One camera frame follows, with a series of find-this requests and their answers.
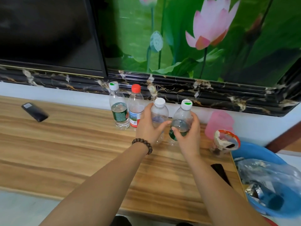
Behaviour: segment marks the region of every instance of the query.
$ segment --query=red bottle cap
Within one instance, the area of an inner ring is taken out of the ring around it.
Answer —
[[[141,86],[138,84],[132,85],[132,92],[133,93],[140,93],[141,92]]]

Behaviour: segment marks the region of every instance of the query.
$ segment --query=person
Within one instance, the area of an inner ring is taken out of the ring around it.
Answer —
[[[145,139],[151,145],[171,123],[165,121],[154,128],[152,105],[150,103],[145,107],[136,130],[136,138]],[[199,152],[200,122],[196,114],[191,114],[193,123],[185,137],[176,128],[172,130],[213,225],[268,226],[264,218],[202,159]],[[62,200],[40,226],[109,226],[148,151],[147,145],[143,143],[132,144]]]

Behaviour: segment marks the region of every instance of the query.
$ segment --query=hand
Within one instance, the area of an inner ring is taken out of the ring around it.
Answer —
[[[190,113],[193,117],[193,122],[186,136],[183,137],[176,127],[172,127],[173,133],[180,145],[181,152],[186,160],[200,155],[200,121],[194,112],[190,111]]]
[[[147,140],[152,146],[156,143],[165,127],[171,124],[171,121],[165,121],[159,127],[154,128],[151,119],[151,107],[153,103],[148,104],[141,114],[140,122],[136,130],[136,138]]]

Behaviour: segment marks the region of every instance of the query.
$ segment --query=plastic bag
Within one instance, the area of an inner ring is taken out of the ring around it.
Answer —
[[[238,173],[245,183],[279,182],[301,196],[301,172],[291,165],[245,159],[238,162]]]

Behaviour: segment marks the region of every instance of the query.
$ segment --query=bottle cap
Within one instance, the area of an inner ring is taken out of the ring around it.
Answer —
[[[191,100],[185,99],[185,100],[182,101],[181,108],[183,110],[191,110],[191,107],[192,107],[192,101]]]
[[[155,106],[158,108],[163,108],[165,106],[165,100],[163,98],[157,98],[155,100]]]
[[[118,82],[110,82],[109,83],[109,88],[110,90],[116,91],[119,89],[119,85]]]
[[[138,84],[132,85],[132,92],[133,93],[140,93],[141,92],[141,86]]]

